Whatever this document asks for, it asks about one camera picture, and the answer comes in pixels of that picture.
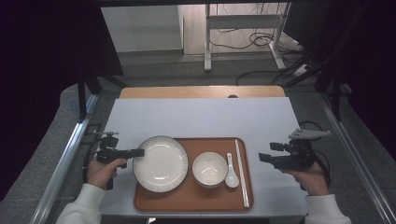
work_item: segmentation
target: white bowl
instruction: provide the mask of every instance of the white bowl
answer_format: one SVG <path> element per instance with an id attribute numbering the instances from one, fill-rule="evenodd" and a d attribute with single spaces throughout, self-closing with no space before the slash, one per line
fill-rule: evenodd
<path id="1" fill-rule="evenodd" d="M 134 158 L 134 176 L 145 189 L 166 192 L 176 188 L 186 177 L 189 159 L 184 147 L 175 139 L 155 136 L 139 148 L 145 149 L 145 156 Z"/>
<path id="2" fill-rule="evenodd" d="M 202 153 L 192 164 L 192 173 L 202 186 L 214 188 L 227 176 L 227 161 L 216 152 Z"/>

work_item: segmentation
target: cable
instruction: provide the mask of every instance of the cable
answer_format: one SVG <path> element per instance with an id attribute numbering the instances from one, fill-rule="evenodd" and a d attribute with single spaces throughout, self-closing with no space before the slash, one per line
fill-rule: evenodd
<path id="1" fill-rule="evenodd" d="M 297 62 L 292 64 L 290 67 L 288 67 L 286 70 L 282 71 L 278 76 L 276 76 L 271 82 L 268 82 L 267 85 L 272 84 L 275 85 L 275 82 L 280 80 L 280 78 L 285 75 L 282 79 L 285 80 L 285 78 L 291 76 L 301 65 L 303 65 L 306 61 L 308 60 L 307 56 L 303 56 L 301 59 L 299 59 Z"/>
<path id="2" fill-rule="evenodd" d="M 245 76 L 250 75 L 250 74 L 254 74 L 254 73 L 278 73 L 278 72 L 279 71 L 265 71 L 265 70 L 246 72 L 246 73 L 244 73 L 244 74 L 242 74 L 242 75 L 240 75 L 239 77 L 236 78 L 235 86 L 238 86 L 238 80 L 240 78 L 245 77 Z"/>
<path id="3" fill-rule="evenodd" d="M 218 29 L 218 32 L 224 34 L 224 33 L 230 33 L 230 32 L 237 31 L 237 30 L 239 30 L 239 29 L 231 29 L 231 30 L 225 30 L 225 31 L 221 31 L 220 29 Z"/>
<path id="4" fill-rule="evenodd" d="M 319 124 L 317 124 L 316 122 L 314 122 L 314 121 L 312 121 L 312 120 L 301 121 L 301 122 L 299 122 L 298 124 L 300 125 L 300 128 L 304 129 L 304 128 L 305 128 L 304 125 L 305 125 L 306 123 L 313 124 L 313 125 L 317 126 L 321 131 L 323 131 L 323 128 L 322 128 Z"/>
<path id="5" fill-rule="evenodd" d="M 295 49 L 288 49 L 279 39 L 279 44 L 278 50 L 282 51 L 282 52 L 291 52 L 291 51 L 298 51 L 298 52 L 303 52 L 302 50 L 295 50 Z"/>
<path id="6" fill-rule="evenodd" d="M 277 3 L 276 14 L 279 11 L 279 5 L 280 5 L 280 3 Z"/>
<path id="7" fill-rule="evenodd" d="M 225 9 L 225 4 L 223 4 L 223 9 L 224 9 L 225 13 L 228 15 L 228 11 L 227 11 L 227 9 Z"/>
<path id="8" fill-rule="evenodd" d="M 259 40 L 259 39 L 264 40 L 265 38 L 269 39 L 269 40 L 266 40 L 265 44 L 258 44 L 257 43 L 257 40 Z M 257 32 L 257 31 L 249 36 L 250 43 L 253 43 L 257 47 L 267 46 L 267 45 L 270 44 L 270 41 L 273 40 L 273 39 L 274 39 L 273 36 L 268 35 L 267 33 Z"/>
<path id="9" fill-rule="evenodd" d="M 259 9 L 259 8 L 257 7 L 258 4 L 259 4 L 259 3 L 256 3 L 256 5 L 254 6 L 254 8 L 251 9 L 251 11 L 250 11 L 248 14 L 251 14 L 251 13 L 254 11 L 255 8 Z"/>
<path id="10" fill-rule="evenodd" d="M 319 153 L 325 159 L 326 164 L 327 164 L 327 168 L 326 169 L 328 170 L 328 172 L 330 172 L 330 162 L 329 162 L 329 159 L 327 158 L 327 156 L 321 151 L 318 151 L 318 150 L 313 150 L 313 151 Z"/>
<path id="11" fill-rule="evenodd" d="M 284 53 L 282 54 L 282 60 L 283 60 L 283 61 L 286 61 L 286 62 L 288 62 L 288 63 L 295 63 L 295 62 L 292 62 L 290 59 L 287 59 L 287 58 L 285 57 L 286 55 L 290 55 L 290 54 L 299 54 L 299 55 L 303 55 L 303 56 L 304 56 L 304 54 L 301 53 L 301 52 L 299 52 L 299 51 L 296 51 L 296 52 L 293 52 L 293 51 L 291 51 L 291 52 L 284 52 Z"/>
<path id="12" fill-rule="evenodd" d="M 269 11 L 270 11 L 270 4 L 267 3 L 267 14 L 269 13 Z"/>
<path id="13" fill-rule="evenodd" d="M 252 45 L 254 44 L 254 43 L 251 43 L 251 44 L 249 44 L 249 45 L 247 45 L 247 46 L 245 46 L 245 47 L 240 47 L 240 48 L 238 48 L 238 47 L 231 47 L 231 46 L 227 46 L 227 45 L 215 44 L 215 43 L 213 43 L 211 40 L 209 40 L 209 42 L 210 42 L 212 45 L 214 45 L 214 46 L 224 47 L 224 48 L 228 48 L 228 49 L 247 49 L 248 47 L 250 47 L 250 46 L 252 46 Z"/>

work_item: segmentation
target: white tabletop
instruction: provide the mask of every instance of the white tabletop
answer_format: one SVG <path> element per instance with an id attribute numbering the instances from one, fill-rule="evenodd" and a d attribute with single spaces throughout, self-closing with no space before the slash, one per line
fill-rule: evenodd
<path id="1" fill-rule="evenodd" d="M 284 217 L 306 215 L 306 192 L 294 178 L 259 160 L 259 152 L 288 155 L 269 148 L 288 143 L 298 122 L 287 97 L 232 99 L 119 99 L 106 131 L 119 132 L 117 149 L 138 148 L 156 135 L 239 137 L 246 145 L 254 204 L 246 212 L 140 212 L 134 207 L 136 179 L 132 162 L 118 169 L 114 189 L 103 199 L 103 215 L 131 217 Z"/>

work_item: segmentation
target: chopsticks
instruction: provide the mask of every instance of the chopsticks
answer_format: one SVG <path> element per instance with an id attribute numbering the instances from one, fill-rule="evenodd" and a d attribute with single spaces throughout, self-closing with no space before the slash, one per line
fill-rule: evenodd
<path id="1" fill-rule="evenodd" d="M 244 206 L 250 207 L 248 202 L 247 183 L 245 181 L 244 168 L 242 167 L 241 153 L 239 152 L 238 139 L 235 139 L 235 147 L 236 147 L 236 156 L 238 157 L 239 174 L 241 176 L 242 196 L 244 197 Z"/>

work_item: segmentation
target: metal rail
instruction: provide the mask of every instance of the metal rail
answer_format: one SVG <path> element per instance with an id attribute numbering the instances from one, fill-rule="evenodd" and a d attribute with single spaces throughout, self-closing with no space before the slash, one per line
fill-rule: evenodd
<path id="1" fill-rule="evenodd" d="M 366 187 L 370 197 L 372 198 L 379 215 L 382 217 L 384 223 L 396 223 L 396 217 L 389 205 L 387 198 L 373 179 L 372 174 L 365 165 L 359 151 L 353 144 L 353 141 L 349 137 L 349 134 L 344 128 L 343 123 L 338 121 L 335 115 L 332 113 L 331 103 L 326 93 L 320 93 L 319 98 L 332 126 L 334 127 L 335 132 L 337 133 L 344 149 L 346 150 L 346 154 L 349 156 L 353 166 L 355 167 L 355 170 L 361 178 L 361 182 L 363 183 L 364 187 Z"/>
<path id="2" fill-rule="evenodd" d="M 79 142 L 81 141 L 82 135 L 84 134 L 87 125 L 91 118 L 91 112 L 97 101 L 96 95 L 91 95 L 88 99 L 87 103 L 87 117 L 81 122 L 78 123 L 69 139 L 69 142 L 64 149 L 64 153 L 62 154 L 61 159 L 59 160 L 58 165 L 53 172 L 53 175 L 44 191 L 43 196 L 41 197 L 40 202 L 38 203 L 37 209 L 32 216 L 32 219 L 29 223 L 38 224 L 45 223 L 47 217 L 50 213 L 51 207 L 58 195 L 59 189 L 64 182 L 64 178 L 69 170 L 70 164 L 76 154 Z"/>

